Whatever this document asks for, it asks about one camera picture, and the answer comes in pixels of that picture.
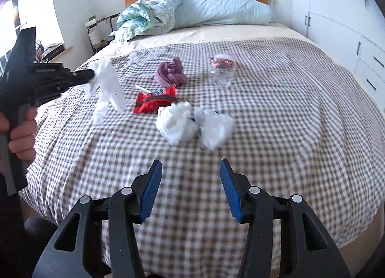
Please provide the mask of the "left hand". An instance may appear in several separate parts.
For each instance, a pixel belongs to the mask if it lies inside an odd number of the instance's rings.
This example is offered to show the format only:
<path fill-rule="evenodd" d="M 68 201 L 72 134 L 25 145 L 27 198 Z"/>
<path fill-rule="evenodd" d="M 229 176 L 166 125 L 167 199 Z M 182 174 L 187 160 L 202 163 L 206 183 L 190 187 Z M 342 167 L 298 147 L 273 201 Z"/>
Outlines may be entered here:
<path fill-rule="evenodd" d="M 35 133 L 37 132 L 37 109 L 30 107 L 26 119 L 9 133 L 8 151 L 21 160 L 26 167 L 35 160 Z"/>

